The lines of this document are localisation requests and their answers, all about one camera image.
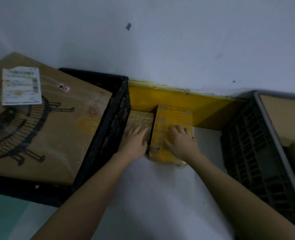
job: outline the left hand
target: left hand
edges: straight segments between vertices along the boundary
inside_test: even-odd
[[[132,127],[125,131],[120,142],[118,154],[123,155],[130,161],[134,161],[144,155],[147,148],[147,141],[143,137],[148,127],[141,129],[142,125]]]

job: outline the hand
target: hand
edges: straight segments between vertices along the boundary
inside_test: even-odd
[[[182,128],[179,125],[169,127],[174,137],[174,143],[169,143],[168,140],[164,140],[164,144],[169,148],[174,157],[181,159],[183,161],[188,161],[189,159],[200,154],[199,148],[197,146],[196,140],[192,137],[191,131],[186,128]]]
[[[143,141],[143,137],[148,127],[141,129],[142,125],[132,127],[124,132],[117,153],[134,161],[144,155],[147,148],[147,141]]]

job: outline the forearm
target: forearm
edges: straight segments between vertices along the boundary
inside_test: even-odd
[[[42,226],[32,240],[90,239],[109,203],[111,191],[130,161],[114,154]]]
[[[197,172],[241,239],[295,239],[295,226],[198,154],[187,163]]]

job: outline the cardboard box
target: cardboard box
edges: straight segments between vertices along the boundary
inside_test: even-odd
[[[260,97],[281,144],[288,147],[295,141],[295,100],[266,95]]]
[[[1,105],[2,68],[39,68],[42,104]],[[18,53],[0,61],[0,175],[71,185],[112,93]]]
[[[143,140],[149,142],[150,134],[153,126],[154,114],[148,112],[141,112],[136,110],[131,110],[129,113],[129,118],[126,123],[126,128],[124,131],[127,131],[131,127],[136,127],[142,125],[142,128],[148,127],[147,132],[145,133]]]
[[[173,143],[173,136],[169,126],[180,125],[193,133],[193,114],[189,110],[158,105],[152,139],[150,146],[150,160],[159,163],[171,163],[178,167],[185,167],[187,164],[176,157],[164,145],[163,140],[167,139]]]

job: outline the yellow wall base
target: yellow wall base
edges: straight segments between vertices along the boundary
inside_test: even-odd
[[[159,104],[187,109],[193,113],[193,126],[219,131],[246,102],[131,83],[129,96],[133,110],[154,112]]]

